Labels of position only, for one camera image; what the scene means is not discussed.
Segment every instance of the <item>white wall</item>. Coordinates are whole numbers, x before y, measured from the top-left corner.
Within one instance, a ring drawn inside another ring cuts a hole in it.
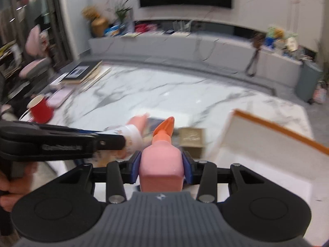
[[[89,26],[81,15],[82,9],[88,5],[90,0],[60,0],[66,35],[75,59],[89,49]]]
[[[114,8],[120,0],[92,0],[105,11]],[[130,0],[135,20],[147,19],[194,19],[234,24],[241,27],[266,31],[270,24],[299,34],[300,44],[317,51],[323,17],[323,0],[233,0],[233,9],[211,6],[158,6],[140,8],[139,0]]]

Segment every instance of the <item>hand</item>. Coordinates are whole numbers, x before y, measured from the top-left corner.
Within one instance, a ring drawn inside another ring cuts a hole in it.
[[[25,166],[24,176],[9,181],[0,171],[0,190],[9,194],[0,197],[0,206],[7,212],[11,212],[15,203],[31,189],[33,174],[37,171],[37,163],[31,162]]]

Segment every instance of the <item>chair seat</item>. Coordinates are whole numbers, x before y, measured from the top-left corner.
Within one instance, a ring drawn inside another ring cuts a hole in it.
[[[38,71],[47,67],[50,63],[51,59],[49,57],[32,61],[19,72],[19,77],[22,79],[30,79],[37,76]]]

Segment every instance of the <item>red mug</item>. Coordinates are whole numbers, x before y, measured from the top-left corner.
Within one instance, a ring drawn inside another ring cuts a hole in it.
[[[38,95],[27,104],[30,109],[33,119],[38,124],[45,124],[50,121],[54,115],[54,110],[48,106],[46,99],[43,95]]]

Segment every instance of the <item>trash can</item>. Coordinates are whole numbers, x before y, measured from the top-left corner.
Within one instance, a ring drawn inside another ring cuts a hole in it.
[[[303,62],[295,88],[295,93],[301,100],[308,102],[313,97],[322,73],[322,69],[313,61],[306,60]]]

